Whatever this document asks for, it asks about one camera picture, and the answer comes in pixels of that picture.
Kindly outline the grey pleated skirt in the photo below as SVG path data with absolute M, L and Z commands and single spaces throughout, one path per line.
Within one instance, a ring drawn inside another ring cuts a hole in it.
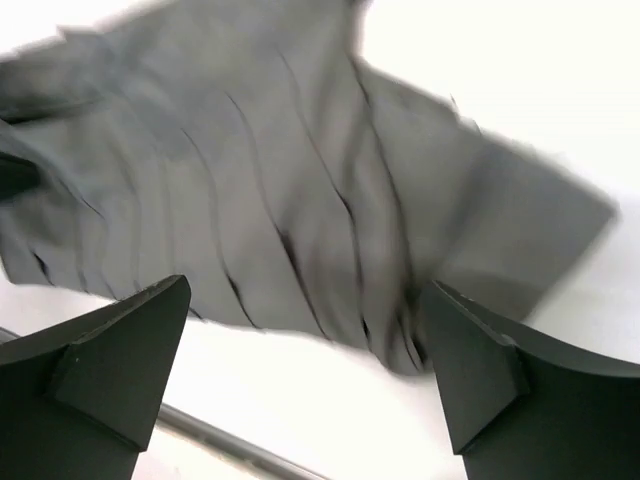
M 15 284 L 120 299 L 186 276 L 194 316 L 419 374 L 432 279 L 525 318 L 614 217 L 530 151 L 359 61 L 353 1 L 175 1 L 1 64 Z

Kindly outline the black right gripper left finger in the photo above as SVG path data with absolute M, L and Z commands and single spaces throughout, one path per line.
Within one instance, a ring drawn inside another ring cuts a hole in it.
M 147 450 L 191 288 L 169 276 L 1 346 L 1 476 L 129 479 Z

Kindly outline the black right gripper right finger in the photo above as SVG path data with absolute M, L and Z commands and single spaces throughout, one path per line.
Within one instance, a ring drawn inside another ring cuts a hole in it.
M 438 283 L 421 302 L 452 449 L 468 478 L 638 479 L 638 365 L 560 341 Z

